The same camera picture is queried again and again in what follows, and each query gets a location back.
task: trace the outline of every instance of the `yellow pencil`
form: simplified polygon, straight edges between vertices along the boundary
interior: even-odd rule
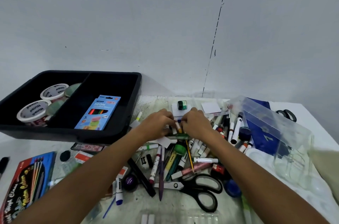
[[[189,163],[191,164],[192,171],[194,171],[192,156],[191,156],[191,152],[189,150],[189,143],[187,142],[187,140],[186,140],[186,146],[187,146],[187,153],[189,154]]]

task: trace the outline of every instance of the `blue bottle cap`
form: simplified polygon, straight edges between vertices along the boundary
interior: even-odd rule
[[[226,193],[231,197],[240,197],[241,196],[241,190],[238,187],[238,185],[235,183],[233,179],[230,179],[224,184],[224,188]]]

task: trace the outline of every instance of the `neon pencil box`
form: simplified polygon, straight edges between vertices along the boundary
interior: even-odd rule
[[[103,130],[119,100],[120,97],[100,95],[87,109],[75,129]]]

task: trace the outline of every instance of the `paint-stained table surface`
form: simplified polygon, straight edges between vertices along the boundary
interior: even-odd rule
[[[152,111],[166,107],[166,97],[157,96],[140,96],[134,109],[133,118],[138,115],[139,111],[143,111],[142,120]],[[309,113],[309,111],[301,104],[270,102],[271,109],[281,110],[289,109],[297,116],[297,123],[308,128],[314,133],[314,147],[319,149],[329,149],[339,151],[339,145],[326,132],[326,130],[318,123],[318,121]],[[0,143],[0,157],[10,156],[7,169],[0,179],[0,202],[2,203],[10,182],[13,178],[19,161],[24,159],[50,152],[57,151],[57,160],[53,177],[57,177],[60,171],[60,153],[69,150],[73,145],[72,142],[56,142],[56,141],[40,141],[40,140],[18,140],[8,139]],[[244,223],[241,202],[239,199],[233,199],[223,191],[216,195],[218,199],[218,209],[213,215],[204,215],[196,201],[183,193],[173,190],[165,190],[163,200],[159,202],[156,195],[151,198],[145,189],[139,185],[138,189],[133,193],[124,193],[124,203],[121,206],[113,205],[105,219],[102,219],[111,200],[102,201],[102,212],[91,223],[140,223],[142,213],[154,213],[157,216],[163,216],[164,223],[176,223],[180,216],[201,216],[200,221],[203,223]]]

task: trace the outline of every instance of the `scissors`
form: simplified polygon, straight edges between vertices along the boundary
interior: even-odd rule
[[[293,112],[291,112],[290,110],[277,110],[276,111],[277,114],[281,114],[282,116],[284,116],[285,118],[297,122],[297,117],[294,115]]]
[[[210,179],[214,181],[214,183],[218,185],[218,188],[214,188],[203,184],[197,184],[197,179],[199,178]],[[159,187],[159,183],[155,183],[154,187]],[[164,188],[176,189],[182,193],[192,196],[196,200],[200,208],[207,213],[214,213],[218,208],[217,198],[211,192],[218,194],[222,192],[222,184],[220,183],[220,181],[208,174],[198,174],[189,180],[183,180],[180,178],[179,182],[166,182],[164,183]],[[199,195],[207,195],[210,198],[212,198],[213,200],[212,205],[211,206],[204,205],[199,199]]]

